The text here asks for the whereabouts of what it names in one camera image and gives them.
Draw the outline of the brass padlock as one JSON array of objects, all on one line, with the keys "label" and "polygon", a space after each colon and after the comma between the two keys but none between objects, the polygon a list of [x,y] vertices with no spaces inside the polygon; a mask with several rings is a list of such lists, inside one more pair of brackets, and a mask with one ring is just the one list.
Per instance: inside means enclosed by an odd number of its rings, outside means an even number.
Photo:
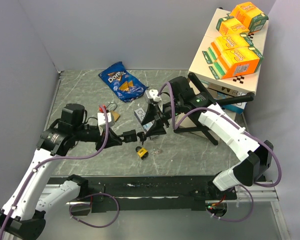
[{"label": "brass padlock", "polygon": [[118,104],[114,101],[111,101],[106,105],[107,110],[112,114],[115,122],[117,122],[121,116],[118,112],[116,112],[117,107]]}]

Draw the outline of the yellow padlock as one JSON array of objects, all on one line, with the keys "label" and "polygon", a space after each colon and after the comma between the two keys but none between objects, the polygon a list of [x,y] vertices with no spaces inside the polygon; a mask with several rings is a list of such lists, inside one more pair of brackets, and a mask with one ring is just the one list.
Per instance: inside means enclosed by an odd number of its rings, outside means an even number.
[{"label": "yellow padlock", "polygon": [[149,155],[149,152],[144,147],[141,147],[141,146],[137,146],[135,148],[135,151],[136,151],[138,157],[140,159],[142,159],[142,160],[144,160],[145,158],[147,158],[148,155]]}]

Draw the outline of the black padlock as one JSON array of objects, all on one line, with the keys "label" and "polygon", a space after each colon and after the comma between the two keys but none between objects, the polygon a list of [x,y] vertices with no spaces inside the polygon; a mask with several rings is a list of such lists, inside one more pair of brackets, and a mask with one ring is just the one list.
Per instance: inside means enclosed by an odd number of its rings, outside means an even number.
[{"label": "black padlock", "polygon": [[135,129],[123,132],[122,137],[123,137],[122,141],[125,143],[131,143],[131,142],[138,141],[138,137],[137,137],[137,133],[136,133]]}]

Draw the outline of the black headed keys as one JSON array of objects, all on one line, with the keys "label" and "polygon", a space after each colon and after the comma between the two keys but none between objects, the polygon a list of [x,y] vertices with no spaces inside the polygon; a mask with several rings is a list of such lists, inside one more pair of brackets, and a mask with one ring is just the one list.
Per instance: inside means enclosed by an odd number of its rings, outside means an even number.
[{"label": "black headed keys", "polygon": [[139,137],[139,140],[141,142],[141,145],[144,145],[144,142],[147,140],[147,137],[145,136],[145,133],[143,131],[140,131],[137,133],[137,137]]}]

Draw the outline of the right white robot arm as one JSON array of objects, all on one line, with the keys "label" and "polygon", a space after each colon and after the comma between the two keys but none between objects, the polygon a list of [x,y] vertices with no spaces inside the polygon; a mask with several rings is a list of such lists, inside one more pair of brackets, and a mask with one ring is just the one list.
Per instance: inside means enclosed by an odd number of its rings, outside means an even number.
[{"label": "right white robot arm", "polygon": [[140,140],[144,142],[150,136],[164,135],[169,126],[175,133],[202,132],[214,145],[218,144],[216,137],[219,137],[239,162],[208,182],[209,195],[220,199],[237,185],[256,184],[275,159],[273,145],[250,135],[222,109],[227,103],[249,102],[254,94],[216,100],[194,73],[176,77],[164,86],[169,89],[167,103],[162,100],[162,90],[147,89],[144,93],[148,107],[141,123],[151,122],[152,127]]}]

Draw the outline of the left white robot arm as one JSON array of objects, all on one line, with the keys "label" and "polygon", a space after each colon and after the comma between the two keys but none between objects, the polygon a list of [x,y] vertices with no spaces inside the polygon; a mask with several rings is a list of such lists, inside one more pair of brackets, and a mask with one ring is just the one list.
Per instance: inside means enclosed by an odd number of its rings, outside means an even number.
[{"label": "left white robot arm", "polygon": [[12,235],[21,240],[36,240],[43,232],[48,217],[59,207],[76,199],[91,198],[89,181],[79,175],[69,176],[63,184],[44,199],[40,199],[53,171],[66,160],[78,142],[95,143],[96,152],[78,156],[87,160],[108,148],[114,135],[115,120],[105,105],[99,107],[97,124],[88,123],[88,112],[78,103],[68,103],[42,134],[24,177],[9,200],[0,208],[0,240]]}]

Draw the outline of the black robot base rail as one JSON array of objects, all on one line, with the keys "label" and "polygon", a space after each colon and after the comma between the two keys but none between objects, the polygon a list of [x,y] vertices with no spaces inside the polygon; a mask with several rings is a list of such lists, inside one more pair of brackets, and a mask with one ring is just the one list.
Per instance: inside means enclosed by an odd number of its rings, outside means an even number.
[{"label": "black robot base rail", "polygon": [[236,200],[234,188],[220,192],[212,175],[87,176],[85,202],[93,213],[107,211],[178,210],[205,211],[212,201]]}]

